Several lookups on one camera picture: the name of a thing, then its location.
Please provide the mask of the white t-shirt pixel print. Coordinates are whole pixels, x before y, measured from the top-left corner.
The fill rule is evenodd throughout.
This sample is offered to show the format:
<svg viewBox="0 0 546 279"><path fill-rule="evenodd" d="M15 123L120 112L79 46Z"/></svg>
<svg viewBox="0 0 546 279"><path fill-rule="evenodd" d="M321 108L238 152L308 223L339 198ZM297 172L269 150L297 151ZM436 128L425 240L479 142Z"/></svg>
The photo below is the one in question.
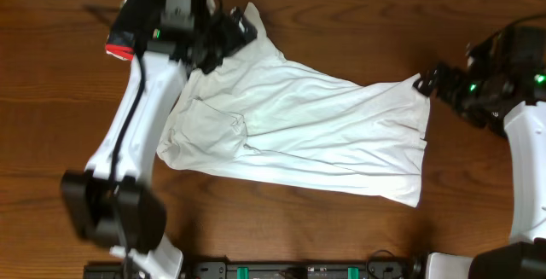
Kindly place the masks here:
<svg viewBox="0 0 546 279"><path fill-rule="evenodd" d="M413 79L361 86L286 59L258 9L249 45L194 71L157 148L172 169L417 206L429 100Z"/></svg>

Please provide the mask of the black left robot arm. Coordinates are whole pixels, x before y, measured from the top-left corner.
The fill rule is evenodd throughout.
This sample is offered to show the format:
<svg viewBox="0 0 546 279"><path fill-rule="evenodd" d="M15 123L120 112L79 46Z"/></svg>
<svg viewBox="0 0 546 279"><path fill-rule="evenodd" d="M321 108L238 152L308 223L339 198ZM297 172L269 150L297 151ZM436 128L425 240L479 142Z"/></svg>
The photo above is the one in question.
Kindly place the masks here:
<svg viewBox="0 0 546 279"><path fill-rule="evenodd" d="M166 209L150 188L155 149L195 69L210 72L253 41L239 8L183 11L125 6L105 45L131 64L107 135L82 171L67 171L61 196L75 233L118 254L109 278L176 278L182 252L166 236Z"/></svg>

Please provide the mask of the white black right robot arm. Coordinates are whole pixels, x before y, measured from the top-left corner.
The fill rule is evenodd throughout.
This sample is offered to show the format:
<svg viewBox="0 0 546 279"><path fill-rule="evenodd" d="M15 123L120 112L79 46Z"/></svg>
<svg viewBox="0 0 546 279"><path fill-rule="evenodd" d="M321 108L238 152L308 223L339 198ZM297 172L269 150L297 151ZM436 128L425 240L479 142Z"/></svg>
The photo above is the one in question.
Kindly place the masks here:
<svg viewBox="0 0 546 279"><path fill-rule="evenodd" d="M437 95L473 124L508 139L514 215L505 247L473 258L431 253L426 278L545 277L545 74L535 66L464 73L444 64L414 87Z"/></svg>

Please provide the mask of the black t-shirt white logo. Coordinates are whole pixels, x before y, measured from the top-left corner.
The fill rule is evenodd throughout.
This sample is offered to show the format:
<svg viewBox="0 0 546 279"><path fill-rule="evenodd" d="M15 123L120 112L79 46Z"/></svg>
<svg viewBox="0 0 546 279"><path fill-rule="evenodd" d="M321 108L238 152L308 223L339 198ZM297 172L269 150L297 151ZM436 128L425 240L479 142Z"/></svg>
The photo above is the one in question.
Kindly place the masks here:
<svg viewBox="0 0 546 279"><path fill-rule="evenodd" d="M507 139L508 135L504 130L504 119L511 110L512 108L486 109L485 115L488 118L489 130L497 136Z"/></svg>

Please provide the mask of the black folded garment pink trim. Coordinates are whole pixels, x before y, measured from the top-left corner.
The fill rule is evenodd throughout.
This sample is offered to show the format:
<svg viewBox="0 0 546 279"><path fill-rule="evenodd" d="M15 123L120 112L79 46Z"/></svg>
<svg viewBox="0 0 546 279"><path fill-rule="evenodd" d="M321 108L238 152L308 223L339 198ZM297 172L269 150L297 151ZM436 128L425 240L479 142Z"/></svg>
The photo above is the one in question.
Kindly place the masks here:
<svg viewBox="0 0 546 279"><path fill-rule="evenodd" d="M120 60L142 55L159 25L166 0L125 0L111 25L105 50Z"/></svg>

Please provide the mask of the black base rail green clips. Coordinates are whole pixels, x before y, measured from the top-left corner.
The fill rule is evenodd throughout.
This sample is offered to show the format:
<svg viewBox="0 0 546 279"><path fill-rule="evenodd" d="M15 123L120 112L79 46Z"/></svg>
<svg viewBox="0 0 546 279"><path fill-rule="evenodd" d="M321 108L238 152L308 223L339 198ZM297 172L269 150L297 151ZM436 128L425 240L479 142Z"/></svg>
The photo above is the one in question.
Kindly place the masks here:
<svg viewBox="0 0 546 279"><path fill-rule="evenodd" d="M426 276L427 258L407 259L380 250L366 261L327 264L235 263L227 259L193 260L182 266L180 279L415 279Z"/></svg>

